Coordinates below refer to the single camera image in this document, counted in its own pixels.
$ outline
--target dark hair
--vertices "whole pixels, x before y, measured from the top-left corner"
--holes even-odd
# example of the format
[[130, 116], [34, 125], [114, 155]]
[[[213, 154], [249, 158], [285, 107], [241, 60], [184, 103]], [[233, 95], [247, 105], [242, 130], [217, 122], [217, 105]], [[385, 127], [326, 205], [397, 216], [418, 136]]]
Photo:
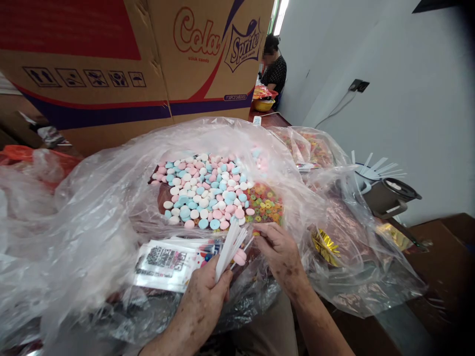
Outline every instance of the dark hair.
[[273, 54], [274, 50], [279, 50], [279, 38], [274, 35], [267, 35], [264, 54]]

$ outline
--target yellow bowl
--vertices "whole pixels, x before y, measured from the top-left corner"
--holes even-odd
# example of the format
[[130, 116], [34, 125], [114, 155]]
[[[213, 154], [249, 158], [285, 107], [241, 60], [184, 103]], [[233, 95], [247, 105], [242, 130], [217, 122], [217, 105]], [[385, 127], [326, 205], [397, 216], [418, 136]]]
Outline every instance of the yellow bowl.
[[272, 108], [272, 105], [274, 105], [275, 102], [275, 100], [272, 100], [272, 102], [267, 103], [258, 99], [254, 101], [254, 107], [257, 111], [266, 112]]

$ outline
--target power cord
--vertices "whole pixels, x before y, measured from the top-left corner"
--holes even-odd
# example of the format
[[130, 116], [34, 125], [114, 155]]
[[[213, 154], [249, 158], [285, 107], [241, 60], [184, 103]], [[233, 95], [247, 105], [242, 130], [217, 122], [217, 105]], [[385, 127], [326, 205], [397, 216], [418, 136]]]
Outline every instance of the power cord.
[[[338, 105], [335, 107], [335, 109], [333, 109], [333, 111], [326, 117], [324, 118], [323, 120], [321, 120], [316, 126], [315, 128], [318, 129], [318, 126], [320, 126], [322, 123], [324, 123], [326, 120], [328, 120], [329, 118], [335, 116], [336, 114], [338, 114], [341, 110], [343, 110], [345, 108], [346, 105], [348, 105], [349, 103], [351, 103], [351, 101], [355, 98], [356, 96], [356, 92], [355, 91], [351, 91], [351, 90], [348, 90], [346, 92], [346, 94], [344, 95], [343, 98], [341, 98], [340, 102], [338, 103]], [[349, 97], [349, 100], [347, 100], [343, 105], [341, 105], [345, 99], [347, 99]]]

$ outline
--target hand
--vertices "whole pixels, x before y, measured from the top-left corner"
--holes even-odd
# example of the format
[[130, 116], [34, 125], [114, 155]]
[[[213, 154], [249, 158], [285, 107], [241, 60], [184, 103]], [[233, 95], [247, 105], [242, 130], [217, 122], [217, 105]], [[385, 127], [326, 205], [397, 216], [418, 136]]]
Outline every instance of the hand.
[[257, 247], [266, 257], [272, 275], [294, 299], [296, 293], [310, 287], [295, 240], [275, 222], [257, 223], [254, 228], [261, 232], [261, 236], [255, 237]]
[[215, 284], [218, 258], [214, 256], [193, 272], [170, 325], [159, 338], [144, 347], [140, 356], [194, 355], [206, 342], [218, 323], [224, 301], [229, 298], [233, 278], [233, 273], [227, 270]]

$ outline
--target cable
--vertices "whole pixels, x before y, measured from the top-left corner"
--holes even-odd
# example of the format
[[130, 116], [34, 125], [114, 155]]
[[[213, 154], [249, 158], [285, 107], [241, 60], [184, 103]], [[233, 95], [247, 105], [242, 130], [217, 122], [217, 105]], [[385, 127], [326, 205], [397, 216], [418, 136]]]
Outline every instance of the cable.
[[[353, 94], [351, 96], [351, 98], [341, 107], [341, 108], [338, 108], [340, 106], [340, 104], [345, 100], [346, 96], [348, 94]], [[335, 107], [335, 109], [333, 109], [333, 111], [327, 116], [325, 117], [323, 120], [321, 120], [316, 126], [315, 128], [318, 129], [318, 126], [320, 126], [323, 122], [325, 122], [327, 119], [329, 119], [330, 117], [333, 117], [335, 116], [336, 114], [338, 114], [341, 110], [343, 110], [345, 108], [346, 105], [348, 105], [349, 103], [351, 103], [351, 101], [353, 101], [353, 99], [355, 98], [356, 96], [356, 92], [355, 91], [348, 91], [343, 98], [341, 98], [340, 102], [338, 103], [338, 105]]]

